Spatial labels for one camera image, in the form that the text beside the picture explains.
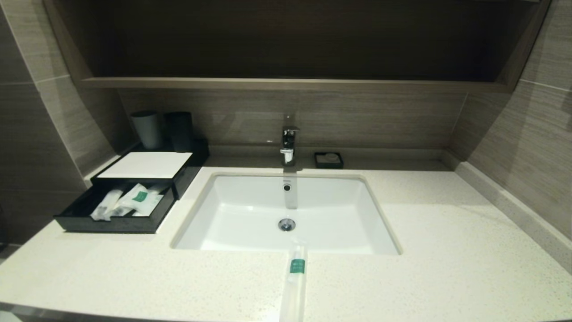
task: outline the undermount sink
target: undermount sink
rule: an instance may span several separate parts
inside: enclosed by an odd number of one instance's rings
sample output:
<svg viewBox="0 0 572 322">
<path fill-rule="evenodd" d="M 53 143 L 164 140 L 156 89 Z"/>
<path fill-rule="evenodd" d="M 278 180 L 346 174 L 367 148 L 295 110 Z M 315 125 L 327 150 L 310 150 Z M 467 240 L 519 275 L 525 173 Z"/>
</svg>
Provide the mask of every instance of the undermount sink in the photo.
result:
<svg viewBox="0 0 572 322">
<path fill-rule="evenodd" d="M 176 249 L 398 255 L 366 183 L 358 178 L 213 176 Z"/>
</svg>

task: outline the chrome faucet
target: chrome faucet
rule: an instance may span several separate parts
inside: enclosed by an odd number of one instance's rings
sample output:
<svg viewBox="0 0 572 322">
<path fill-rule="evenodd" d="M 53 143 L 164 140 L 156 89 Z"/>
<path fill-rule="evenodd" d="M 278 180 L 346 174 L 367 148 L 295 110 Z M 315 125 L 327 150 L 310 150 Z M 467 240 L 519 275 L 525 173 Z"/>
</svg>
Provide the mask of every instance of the chrome faucet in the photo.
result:
<svg viewBox="0 0 572 322">
<path fill-rule="evenodd" d="M 284 155 L 282 165 L 285 167 L 292 167 L 296 164 L 296 159 L 294 158 L 294 139 L 298 131 L 300 131 L 300 129 L 295 126 L 285 126 L 282 128 L 282 149 L 280 149 L 280 153 Z"/>
</svg>

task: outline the wall tile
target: wall tile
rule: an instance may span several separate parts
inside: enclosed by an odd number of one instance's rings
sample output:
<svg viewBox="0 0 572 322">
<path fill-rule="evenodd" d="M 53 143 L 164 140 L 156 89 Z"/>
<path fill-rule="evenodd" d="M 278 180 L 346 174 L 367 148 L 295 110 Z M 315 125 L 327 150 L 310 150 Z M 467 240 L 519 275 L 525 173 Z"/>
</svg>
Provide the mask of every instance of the wall tile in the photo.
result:
<svg viewBox="0 0 572 322">
<path fill-rule="evenodd" d="M 572 0 L 552 0 L 522 78 L 572 90 Z"/>
<path fill-rule="evenodd" d="M 0 0 L 34 81 L 69 74 L 42 0 Z"/>
<path fill-rule="evenodd" d="M 0 86 L 0 189 L 84 191 L 33 84 Z"/>
<path fill-rule="evenodd" d="M 81 193 L 0 190 L 0 205 L 11 243 L 23 244 L 53 220 Z"/>
<path fill-rule="evenodd" d="M 32 81 L 4 12 L 0 7 L 0 84 Z"/>
<path fill-rule="evenodd" d="M 76 89 L 69 76 L 37 85 L 82 175 L 135 143 L 135 135 L 114 89 Z"/>
<path fill-rule="evenodd" d="M 285 123 L 299 146 L 442 148 L 463 94 L 399 95 L 310 91 L 120 90 L 128 113 L 190 111 L 196 132 L 216 145 L 273 144 Z"/>
<path fill-rule="evenodd" d="M 572 92 L 469 95 L 451 148 L 572 239 Z"/>
</svg>

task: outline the paper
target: paper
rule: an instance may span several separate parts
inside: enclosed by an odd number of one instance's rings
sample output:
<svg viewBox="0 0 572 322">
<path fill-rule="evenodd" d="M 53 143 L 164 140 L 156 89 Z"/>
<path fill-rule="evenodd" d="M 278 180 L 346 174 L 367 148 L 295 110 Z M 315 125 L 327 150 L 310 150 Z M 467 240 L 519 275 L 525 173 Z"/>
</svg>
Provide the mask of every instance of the paper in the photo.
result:
<svg viewBox="0 0 572 322">
<path fill-rule="evenodd" d="M 97 177 L 170 179 L 191 155 L 191 152 L 131 152 Z"/>
</svg>

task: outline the wooden cabinet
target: wooden cabinet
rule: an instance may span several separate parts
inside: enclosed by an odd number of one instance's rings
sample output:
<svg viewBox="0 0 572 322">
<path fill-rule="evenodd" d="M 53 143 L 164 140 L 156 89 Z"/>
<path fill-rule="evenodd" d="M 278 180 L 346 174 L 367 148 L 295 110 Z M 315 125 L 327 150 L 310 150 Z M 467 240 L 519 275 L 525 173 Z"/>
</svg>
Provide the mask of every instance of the wooden cabinet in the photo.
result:
<svg viewBox="0 0 572 322">
<path fill-rule="evenodd" d="M 511 92 L 550 0 L 44 0 L 81 87 Z"/>
</svg>

